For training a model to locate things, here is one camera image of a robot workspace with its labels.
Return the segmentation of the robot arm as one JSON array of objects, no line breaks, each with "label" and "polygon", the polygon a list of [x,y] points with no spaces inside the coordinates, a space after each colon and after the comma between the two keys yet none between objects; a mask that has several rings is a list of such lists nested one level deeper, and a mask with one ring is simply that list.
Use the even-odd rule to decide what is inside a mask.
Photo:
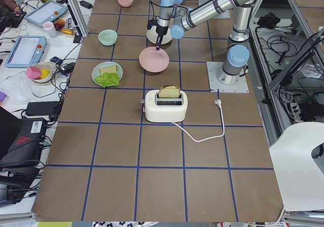
[{"label": "robot arm", "polygon": [[175,39],[209,19],[230,9],[235,19],[228,38],[226,60],[216,73],[217,80],[224,85],[237,83],[242,68],[249,60],[250,52],[244,45],[249,38],[249,20],[255,0],[208,0],[193,10],[180,7],[181,0],[160,0],[156,21],[156,49],[160,49],[163,37],[168,31]]}]

